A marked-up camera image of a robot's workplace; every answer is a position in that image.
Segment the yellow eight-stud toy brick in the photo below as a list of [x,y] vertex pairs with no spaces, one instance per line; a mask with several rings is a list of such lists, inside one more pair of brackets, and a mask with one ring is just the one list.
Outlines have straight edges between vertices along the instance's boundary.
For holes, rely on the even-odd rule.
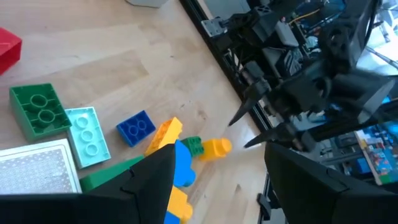
[[182,128],[183,124],[176,117],[162,123],[144,155],[149,156],[163,146],[173,144],[179,138]]

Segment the Nertz playing card deck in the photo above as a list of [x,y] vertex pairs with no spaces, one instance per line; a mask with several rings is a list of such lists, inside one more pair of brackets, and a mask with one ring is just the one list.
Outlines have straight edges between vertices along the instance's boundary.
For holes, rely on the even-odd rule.
[[0,150],[0,195],[81,193],[67,139]]

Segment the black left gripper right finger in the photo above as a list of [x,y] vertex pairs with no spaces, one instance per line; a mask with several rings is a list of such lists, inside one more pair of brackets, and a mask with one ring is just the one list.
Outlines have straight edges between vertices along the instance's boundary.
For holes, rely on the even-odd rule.
[[289,224],[398,224],[398,194],[273,142],[264,160]]

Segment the light cyan toy brick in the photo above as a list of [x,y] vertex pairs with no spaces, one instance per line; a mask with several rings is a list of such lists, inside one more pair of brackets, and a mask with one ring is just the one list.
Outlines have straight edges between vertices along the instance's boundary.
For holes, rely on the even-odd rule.
[[93,107],[65,110],[72,126],[68,137],[79,169],[111,159],[99,119]]

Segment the small green toy brick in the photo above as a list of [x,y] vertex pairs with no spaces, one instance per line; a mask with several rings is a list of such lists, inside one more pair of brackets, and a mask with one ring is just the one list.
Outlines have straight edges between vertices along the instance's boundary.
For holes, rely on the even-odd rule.
[[182,143],[188,148],[192,157],[198,157],[204,153],[204,148],[199,136],[191,136],[182,140]]

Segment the dark green toy brick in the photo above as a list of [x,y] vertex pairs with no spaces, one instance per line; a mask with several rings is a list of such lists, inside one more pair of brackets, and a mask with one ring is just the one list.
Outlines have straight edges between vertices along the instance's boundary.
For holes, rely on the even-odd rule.
[[9,89],[9,102],[29,142],[64,133],[72,126],[50,83],[12,86]]

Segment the silver frame bracket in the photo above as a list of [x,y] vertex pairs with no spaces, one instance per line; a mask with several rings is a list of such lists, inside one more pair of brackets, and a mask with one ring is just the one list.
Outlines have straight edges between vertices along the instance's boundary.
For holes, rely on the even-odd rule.
[[209,37],[216,37],[227,31],[222,18],[214,18],[201,21],[201,25]]

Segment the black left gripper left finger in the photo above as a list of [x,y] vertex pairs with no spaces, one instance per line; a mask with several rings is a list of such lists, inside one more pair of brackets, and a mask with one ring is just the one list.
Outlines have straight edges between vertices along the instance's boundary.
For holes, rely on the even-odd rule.
[[86,194],[81,224],[163,224],[175,172],[168,144]]

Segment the small dark blue toy brick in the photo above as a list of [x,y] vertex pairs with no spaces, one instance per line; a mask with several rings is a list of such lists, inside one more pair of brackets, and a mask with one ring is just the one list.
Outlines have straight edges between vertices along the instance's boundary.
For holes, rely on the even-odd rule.
[[134,147],[152,134],[156,127],[147,113],[142,110],[116,126],[121,137],[129,147]]

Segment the colourful printed box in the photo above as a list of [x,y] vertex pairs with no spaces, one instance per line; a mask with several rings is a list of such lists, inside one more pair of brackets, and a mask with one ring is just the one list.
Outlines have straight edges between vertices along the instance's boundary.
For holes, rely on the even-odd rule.
[[398,135],[380,125],[354,132],[377,185],[398,184]]

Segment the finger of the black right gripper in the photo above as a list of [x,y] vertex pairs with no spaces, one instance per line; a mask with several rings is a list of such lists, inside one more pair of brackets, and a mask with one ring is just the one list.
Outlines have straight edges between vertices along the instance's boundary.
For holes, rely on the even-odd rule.
[[268,81],[256,81],[250,84],[243,93],[241,106],[233,116],[228,126],[232,126],[239,119],[241,119],[247,112],[252,116],[252,119],[259,126],[267,126],[269,123],[266,116],[258,105],[258,102],[269,92],[271,89]]
[[244,145],[249,148],[262,142],[278,142],[279,144],[293,148],[296,151],[303,151],[303,144],[300,142],[301,132],[292,123],[280,123],[272,129],[268,129],[251,139]]

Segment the red toy brick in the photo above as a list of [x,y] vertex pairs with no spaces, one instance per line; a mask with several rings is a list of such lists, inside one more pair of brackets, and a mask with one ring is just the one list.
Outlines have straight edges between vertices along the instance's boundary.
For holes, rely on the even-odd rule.
[[0,76],[21,58],[22,39],[0,27]]

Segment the bright green long toy brick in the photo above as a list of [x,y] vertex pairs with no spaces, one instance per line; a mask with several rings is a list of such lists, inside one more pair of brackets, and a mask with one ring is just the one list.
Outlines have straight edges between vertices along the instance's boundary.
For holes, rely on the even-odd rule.
[[144,156],[140,155],[133,159],[126,160],[124,162],[120,162],[116,165],[108,167],[106,169],[99,170],[90,175],[87,175],[84,178],[80,179],[80,187],[83,193],[89,192],[90,190],[95,189],[96,187],[106,183],[117,175],[121,174],[125,170],[129,170],[131,166],[143,160]]

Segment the black frame clamp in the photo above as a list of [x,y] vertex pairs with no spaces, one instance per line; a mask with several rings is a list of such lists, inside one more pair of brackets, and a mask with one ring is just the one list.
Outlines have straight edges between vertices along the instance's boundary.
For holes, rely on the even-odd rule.
[[269,221],[271,219],[272,207],[268,201],[268,198],[264,194],[257,195],[257,203],[260,206],[260,217],[259,222]]

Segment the black frame-mounted device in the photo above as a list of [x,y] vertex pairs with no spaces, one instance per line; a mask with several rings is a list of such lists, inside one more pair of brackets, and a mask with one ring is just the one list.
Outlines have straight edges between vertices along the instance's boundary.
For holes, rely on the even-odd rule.
[[268,5],[263,5],[247,13],[233,14],[219,24],[233,39],[239,39],[251,45],[263,45],[275,31],[276,24],[283,16],[281,10],[273,10]]

